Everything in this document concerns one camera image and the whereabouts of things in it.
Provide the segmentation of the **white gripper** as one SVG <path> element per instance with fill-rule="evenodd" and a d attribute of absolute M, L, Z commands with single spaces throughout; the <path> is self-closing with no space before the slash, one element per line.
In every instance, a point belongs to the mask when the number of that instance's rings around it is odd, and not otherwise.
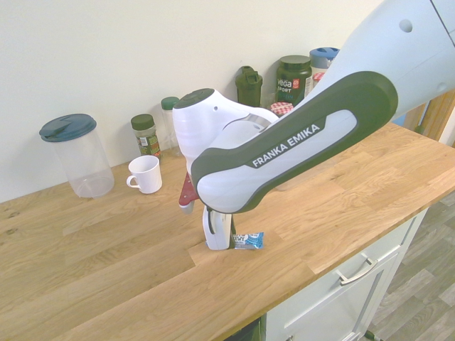
<path fill-rule="evenodd" d="M 203 231 L 206 244 L 211 250 L 234 249 L 236 235 L 234 215 L 216 212 L 205 207 L 203 210 Z"/>

